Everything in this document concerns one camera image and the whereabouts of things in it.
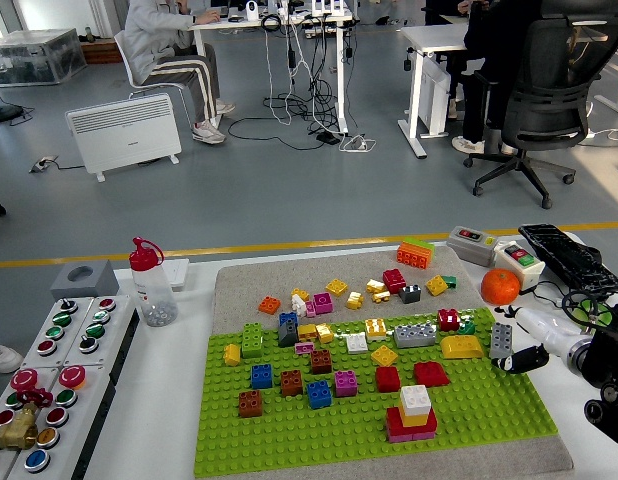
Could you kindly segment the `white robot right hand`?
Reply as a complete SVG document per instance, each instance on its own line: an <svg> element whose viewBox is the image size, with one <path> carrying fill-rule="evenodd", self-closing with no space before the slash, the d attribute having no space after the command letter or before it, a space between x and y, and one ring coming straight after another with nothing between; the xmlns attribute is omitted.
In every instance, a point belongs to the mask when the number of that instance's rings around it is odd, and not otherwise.
<svg viewBox="0 0 618 480"><path fill-rule="evenodd" d="M551 354L562 359L575 375L582 375L582 366L593 337L577 333L565 319L546 311L528 307L507 307L505 316L516 323L540 344L516 353L503 352L504 357L493 358L496 368L511 374L526 373L545 366Z"/></svg>

